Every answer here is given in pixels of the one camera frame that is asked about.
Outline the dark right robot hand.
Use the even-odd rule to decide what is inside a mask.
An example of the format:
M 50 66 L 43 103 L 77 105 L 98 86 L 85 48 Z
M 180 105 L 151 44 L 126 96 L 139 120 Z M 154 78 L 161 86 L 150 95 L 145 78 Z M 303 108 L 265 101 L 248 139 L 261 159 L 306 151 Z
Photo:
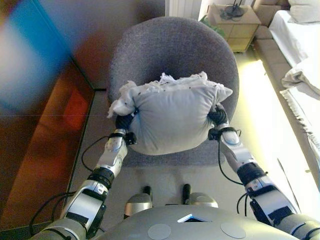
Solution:
M 223 124 L 229 124 L 227 112 L 221 103 L 217 103 L 215 105 L 215 109 L 210 111 L 207 116 L 210 120 L 212 120 L 216 127 Z

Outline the dark left robot hand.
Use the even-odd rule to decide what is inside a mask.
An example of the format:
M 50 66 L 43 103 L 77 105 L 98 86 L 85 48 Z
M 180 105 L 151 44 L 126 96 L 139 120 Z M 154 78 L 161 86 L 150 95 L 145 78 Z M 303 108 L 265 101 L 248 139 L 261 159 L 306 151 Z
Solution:
M 134 116 L 135 112 L 124 116 L 118 115 L 115 120 L 115 128 L 128 131 Z

